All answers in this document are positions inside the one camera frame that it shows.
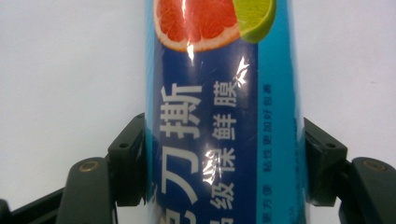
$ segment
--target blue label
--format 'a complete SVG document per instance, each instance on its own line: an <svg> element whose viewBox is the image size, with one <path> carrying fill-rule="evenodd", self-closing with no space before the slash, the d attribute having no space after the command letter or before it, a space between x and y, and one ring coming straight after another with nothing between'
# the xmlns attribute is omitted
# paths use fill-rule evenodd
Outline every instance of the blue label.
<svg viewBox="0 0 396 224"><path fill-rule="evenodd" d="M254 223L257 45L237 40L193 59L158 40L155 50L152 180L163 218Z"/></svg>

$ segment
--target plastic wrap roll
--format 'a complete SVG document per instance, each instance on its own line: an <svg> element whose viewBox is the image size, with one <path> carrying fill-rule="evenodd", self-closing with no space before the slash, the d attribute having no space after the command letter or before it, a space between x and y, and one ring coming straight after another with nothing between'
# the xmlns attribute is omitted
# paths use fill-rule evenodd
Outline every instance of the plastic wrap roll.
<svg viewBox="0 0 396 224"><path fill-rule="evenodd" d="M286 0L148 0L151 224L305 223Z"/></svg>

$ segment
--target white background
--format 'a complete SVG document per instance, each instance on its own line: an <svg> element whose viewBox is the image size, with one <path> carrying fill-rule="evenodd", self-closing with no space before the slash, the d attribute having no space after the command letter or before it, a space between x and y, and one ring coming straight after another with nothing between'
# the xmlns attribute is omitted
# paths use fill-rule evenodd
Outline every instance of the white background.
<svg viewBox="0 0 396 224"><path fill-rule="evenodd" d="M304 116L396 166L396 1L295 1ZM0 198L14 210L64 186L145 104L143 0L0 1ZM312 223L339 223L311 208ZM120 210L146 223L146 208Z"/></svg>

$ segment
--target white chinese characters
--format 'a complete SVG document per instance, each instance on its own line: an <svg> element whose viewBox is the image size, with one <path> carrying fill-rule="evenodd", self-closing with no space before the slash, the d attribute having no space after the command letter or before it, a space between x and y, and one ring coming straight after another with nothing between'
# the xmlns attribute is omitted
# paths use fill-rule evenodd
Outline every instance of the white chinese characters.
<svg viewBox="0 0 396 224"><path fill-rule="evenodd" d="M193 138L199 138L200 131L197 126L200 120L192 112L201 103L201 99L192 94L201 92L201 86L179 87L176 83L172 84L170 95L166 95L164 87L161 89L161 120L165 124L160 126L160 131L165 132L166 137L176 133L178 138L184 138L184 134L189 133Z"/></svg>

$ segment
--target light blue stripe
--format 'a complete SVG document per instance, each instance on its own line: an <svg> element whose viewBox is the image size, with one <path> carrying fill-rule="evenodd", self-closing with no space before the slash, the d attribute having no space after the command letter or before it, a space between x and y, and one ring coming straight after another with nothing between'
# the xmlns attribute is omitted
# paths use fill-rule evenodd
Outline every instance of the light blue stripe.
<svg viewBox="0 0 396 224"><path fill-rule="evenodd" d="M262 214L271 213L271 223L299 223L304 216L302 192L296 188L301 177L296 173L296 101L294 75L290 52L290 28L287 0L276 1L276 20L267 37L259 43L259 113L258 113L258 183L257 223L262 224ZM264 85L271 85L272 93L272 172L262 172L265 159L262 92ZM262 185L272 186L272 196L262 194ZM264 200L271 200L271 207L264 208Z"/></svg>

